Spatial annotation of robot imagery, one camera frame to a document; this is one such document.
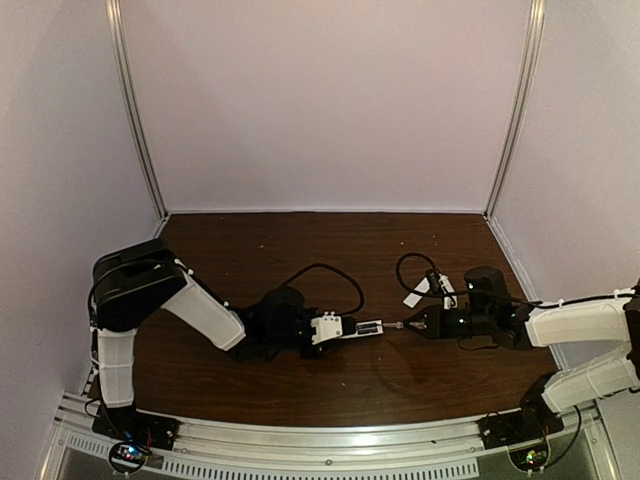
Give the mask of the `white remote control body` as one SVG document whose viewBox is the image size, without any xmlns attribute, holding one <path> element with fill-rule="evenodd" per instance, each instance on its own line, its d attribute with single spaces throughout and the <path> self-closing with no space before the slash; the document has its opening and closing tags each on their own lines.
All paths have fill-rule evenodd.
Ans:
<svg viewBox="0 0 640 480">
<path fill-rule="evenodd" d="M 381 320 L 351 321 L 344 319 L 342 322 L 341 339 L 354 339 L 382 335 L 384 327 Z"/>
</svg>

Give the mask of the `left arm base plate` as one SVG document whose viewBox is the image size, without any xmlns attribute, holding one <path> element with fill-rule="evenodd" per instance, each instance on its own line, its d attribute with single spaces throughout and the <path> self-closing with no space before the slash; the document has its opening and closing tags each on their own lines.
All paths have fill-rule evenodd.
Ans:
<svg viewBox="0 0 640 480">
<path fill-rule="evenodd" d="M 135 408 L 102 410 L 92 424 L 94 433 L 138 446 L 171 451 L 181 422 L 172 417 L 143 413 Z"/>
</svg>

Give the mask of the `clear handle small screwdriver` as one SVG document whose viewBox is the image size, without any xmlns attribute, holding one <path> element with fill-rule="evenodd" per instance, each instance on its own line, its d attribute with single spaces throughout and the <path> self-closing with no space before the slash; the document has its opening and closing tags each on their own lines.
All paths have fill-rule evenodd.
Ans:
<svg viewBox="0 0 640 480">
<path fill-rule="evenodd" d="M 384 328 L 425 330 L 424 322 L 383 322 Z"/>
</svg>

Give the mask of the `white remote back cover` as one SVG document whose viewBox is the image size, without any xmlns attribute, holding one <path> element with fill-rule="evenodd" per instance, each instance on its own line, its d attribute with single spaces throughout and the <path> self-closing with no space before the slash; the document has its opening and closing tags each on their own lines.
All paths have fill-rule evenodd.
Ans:
<svg viewBox="0 0 640 480">
<path fill-rule="evenodd" d="M 429 290 L 429 280 L 424 277 L 404 298 L 403 304 L 411 309 L 415 308 L 416 305 L 424 298 L 424 295 L 429 292 Z"/>
</svg>

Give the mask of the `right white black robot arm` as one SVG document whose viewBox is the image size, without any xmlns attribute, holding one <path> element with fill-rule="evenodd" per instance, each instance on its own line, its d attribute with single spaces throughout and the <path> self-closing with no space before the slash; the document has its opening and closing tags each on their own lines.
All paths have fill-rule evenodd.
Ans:
<svg viewBox="0 0 640 480">
<path fill-rule="evenodd" d="M 464 275 L 467 297 L 432 268 L 407 290 L 405 306 L 432 304 L 405 320 L 407 329 L 430 340 L 489 337 L 516 351 L 556 344 L 612 341 L 615 348 L 578 366 L 541 376 L 520 401 L 518 426 L 539 435 L 555 427 L 560 412 L 639 387 L 639 290 L 636 287 L 554 303 L 511 296 L 501 270 L 480 266 Z"/>
</svg>

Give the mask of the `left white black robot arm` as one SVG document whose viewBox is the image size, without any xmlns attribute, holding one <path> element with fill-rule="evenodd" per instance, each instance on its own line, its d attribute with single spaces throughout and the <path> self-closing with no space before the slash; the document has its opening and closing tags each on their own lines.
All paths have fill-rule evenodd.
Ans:
<svg viewBox="0 0 640 480">
<path fill-rule="evenodd" d="M 135 406 L 134 346 L 142 323 L 160 310 L 234 360 L 270 361 L 283 349 L 315 358 L 323 344 L 357 331 L 352 312 L 322 313 L 308 307 L 288 282 L 249 307 L 234 308 L 160 239 L 100 257 L 92 279 L 87 308 L 101 401 L 96 422 L 110 437 L 131 443 L 153 436 L 150 421 Z"/>
</svg>

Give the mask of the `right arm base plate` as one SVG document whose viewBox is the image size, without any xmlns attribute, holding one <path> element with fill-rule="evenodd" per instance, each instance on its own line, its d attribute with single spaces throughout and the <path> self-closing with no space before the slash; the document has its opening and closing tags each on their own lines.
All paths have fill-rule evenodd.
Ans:
<svg viewBox="0 0 640 480">
<path fill-rule="evenodd" d="M 557 416 L 552 415 L 550 419 L 539 420 L 522 410 L 492 412 L 481 417 L 476 424 L 485 449 L 542 439 L 545 435 L 564 429 L 562 419 Z"/>
</svg>

